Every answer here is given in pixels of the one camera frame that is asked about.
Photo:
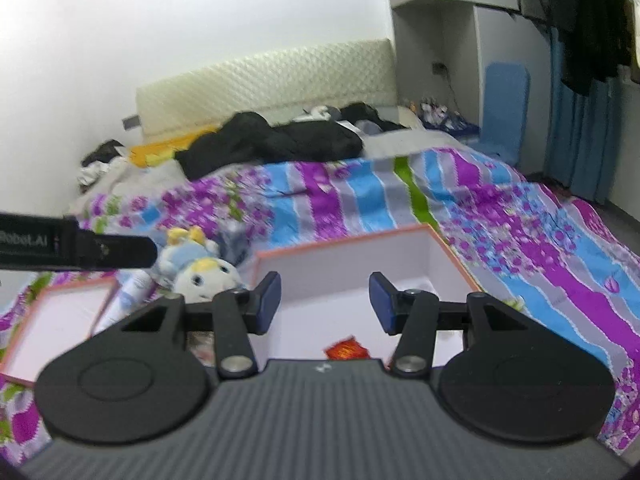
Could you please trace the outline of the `red small snack packet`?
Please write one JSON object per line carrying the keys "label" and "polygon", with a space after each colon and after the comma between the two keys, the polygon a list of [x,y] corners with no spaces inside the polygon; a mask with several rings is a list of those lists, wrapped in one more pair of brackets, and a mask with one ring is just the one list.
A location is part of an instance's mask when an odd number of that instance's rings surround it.
{"label": "red small snack packet", "polygon": [[354,337],[337,341],[324,350],[326,357],[331,361],[365,360],[370,358],[367,348]]}

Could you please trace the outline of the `white blue plush toy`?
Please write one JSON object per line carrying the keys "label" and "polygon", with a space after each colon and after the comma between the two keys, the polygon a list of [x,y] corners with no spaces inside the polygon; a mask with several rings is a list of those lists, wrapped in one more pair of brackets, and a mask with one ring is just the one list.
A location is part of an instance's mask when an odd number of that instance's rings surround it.
{"label": "white blue plush toy", "polygon": [[243,288],[236,267],[219,257],[219,246],[199,226],[170,228],[151,275],[187,304],[206,302],[226,290]]}

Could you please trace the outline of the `pink box lid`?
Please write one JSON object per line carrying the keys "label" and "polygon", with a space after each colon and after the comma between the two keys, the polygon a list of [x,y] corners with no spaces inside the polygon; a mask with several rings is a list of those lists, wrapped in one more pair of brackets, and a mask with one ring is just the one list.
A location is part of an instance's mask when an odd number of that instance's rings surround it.
{"label": "pink box lid", "polygon": [[47,288],[17,327],[4,352],[1,375],[35,385],[48,363],[91,336],[118,289],[112,276]]}

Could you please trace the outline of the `pink cardboard box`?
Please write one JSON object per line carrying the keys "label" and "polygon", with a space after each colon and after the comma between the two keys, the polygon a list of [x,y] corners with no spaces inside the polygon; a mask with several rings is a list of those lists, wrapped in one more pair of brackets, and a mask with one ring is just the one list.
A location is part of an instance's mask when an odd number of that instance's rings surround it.
{"label": "pink cardboard box", "polygon": [[371,307],[374,272],[399,290],[426,290],[444,301],[462,302],[479,289],[428,224],[258,252],[253,283],[270,271],[280,274],[282,297],[268,332],[250,338],[260,366],[270,359],[322,360],[347,338],[388,362],[398,339],[384,332]]}

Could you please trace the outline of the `clothes heap on nightstand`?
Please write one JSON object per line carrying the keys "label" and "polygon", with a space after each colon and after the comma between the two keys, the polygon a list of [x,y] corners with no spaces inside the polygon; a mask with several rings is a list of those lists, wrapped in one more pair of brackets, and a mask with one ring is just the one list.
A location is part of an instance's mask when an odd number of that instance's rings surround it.
{"label": "clothes heap on nightstand", "polygon": [[86,155],[80,162],[77,173],[78,188],[85,193],[98,182],[115,162],[128,156],[129,150],[119,141],[112,139],[103,142]]}

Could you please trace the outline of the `white spray bottle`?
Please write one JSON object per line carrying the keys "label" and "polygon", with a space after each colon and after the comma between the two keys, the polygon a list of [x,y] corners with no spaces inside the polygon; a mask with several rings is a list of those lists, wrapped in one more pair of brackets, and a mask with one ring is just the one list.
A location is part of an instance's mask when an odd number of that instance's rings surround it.
{"label": "white spray bottle", "polygon": [[122,282],[118,291],[105,307],[92,334],[107,330],[115,323],[134,313],[149,297],[154,282],[145,270],[135,270]]}

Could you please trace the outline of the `colourful striped floral bedspread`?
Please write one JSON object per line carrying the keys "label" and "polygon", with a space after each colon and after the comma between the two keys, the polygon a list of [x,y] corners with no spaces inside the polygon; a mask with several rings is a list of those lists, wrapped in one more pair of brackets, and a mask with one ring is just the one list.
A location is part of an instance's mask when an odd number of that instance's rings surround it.
{"label": "colourful striped floral bedspread", "polygon": [[99,233],[252,230],[261,250],[431,226],[485,292],[608,364],[614,404],[600,438],[639,441],[639,258],[590,203],[555,196],[469,150],[344,162],[235,165],[188,181],[172,162],[100,183],[67,209]]}

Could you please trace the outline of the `yellow pillow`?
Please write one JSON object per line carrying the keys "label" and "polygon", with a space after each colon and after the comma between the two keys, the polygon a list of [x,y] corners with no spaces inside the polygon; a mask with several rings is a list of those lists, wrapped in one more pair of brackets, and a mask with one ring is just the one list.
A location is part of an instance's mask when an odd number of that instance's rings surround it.
{"label": "yellow pillow", "polygon": [[139,168],[160,166],[174,158],[177,152],[185,151],[206,133],[215,132],[215,129],[202,129],[184,136],[174,136],[171,139],[160,142],[143,144],[130,148],[129,160]]}

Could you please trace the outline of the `black clothes pile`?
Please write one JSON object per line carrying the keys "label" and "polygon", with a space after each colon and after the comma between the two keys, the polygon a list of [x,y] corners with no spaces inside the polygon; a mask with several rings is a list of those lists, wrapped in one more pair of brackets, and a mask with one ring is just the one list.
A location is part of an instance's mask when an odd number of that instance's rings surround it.
{"label": "black clothes pile", "polygon": [[241,112],[218,131],[204,133],[185,150],[175,152],[174,159],[191,182],[235,164],[352,159],[363,151],[363,140],[354,130],[360,122],[377,133],[401,128],[363,102],[331,107],[326,119],[292,120],[274,126],[255,112]]}

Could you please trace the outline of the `blue curtain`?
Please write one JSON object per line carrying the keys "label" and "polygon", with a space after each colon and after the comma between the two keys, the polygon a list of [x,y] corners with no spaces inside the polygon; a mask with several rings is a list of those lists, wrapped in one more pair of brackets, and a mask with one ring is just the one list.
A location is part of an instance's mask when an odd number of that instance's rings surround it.
{"label": "blue curtain", "polygon": [[544,175],[593,203],[610,194],[622,134],[622,83],[593,81],[584,96],[562,81],[565,48],[550,30],[550,126]]}

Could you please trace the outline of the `cream quilted headboard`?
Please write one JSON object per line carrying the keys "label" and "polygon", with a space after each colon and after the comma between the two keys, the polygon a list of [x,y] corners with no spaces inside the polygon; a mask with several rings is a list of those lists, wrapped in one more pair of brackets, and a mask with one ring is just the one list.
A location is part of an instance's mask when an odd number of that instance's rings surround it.
{"label": "cream quilted headboard", "polygon": [[285,122],[319,105],[397,103],[395,55],[388,39],[259,53],[189,70],[137,88],[145,143],[183,136],[256,112]]}

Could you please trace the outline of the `hanging black jacket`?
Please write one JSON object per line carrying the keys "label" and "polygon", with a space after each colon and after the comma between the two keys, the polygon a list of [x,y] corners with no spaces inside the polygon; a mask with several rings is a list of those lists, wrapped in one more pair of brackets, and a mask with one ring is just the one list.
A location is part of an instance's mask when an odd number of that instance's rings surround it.
{"label": "hanging black jacket", "polygon": [[595,81],[631,64],[631,0],[518,0],[520,12],[546,23],[563,48],[561,81],[588,96]]}

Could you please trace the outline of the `grey wall cabinet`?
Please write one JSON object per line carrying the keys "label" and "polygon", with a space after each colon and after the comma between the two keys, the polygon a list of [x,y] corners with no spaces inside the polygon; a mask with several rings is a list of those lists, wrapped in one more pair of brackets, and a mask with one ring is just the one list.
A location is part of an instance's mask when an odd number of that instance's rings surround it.
{"label": "grey wall cabinet", "polygon": [[400,98],[435,98],[481,122],[485,70],[523,64],[530,75],[528,128],[549,119],[549,47],[516,0],[390,0]]}

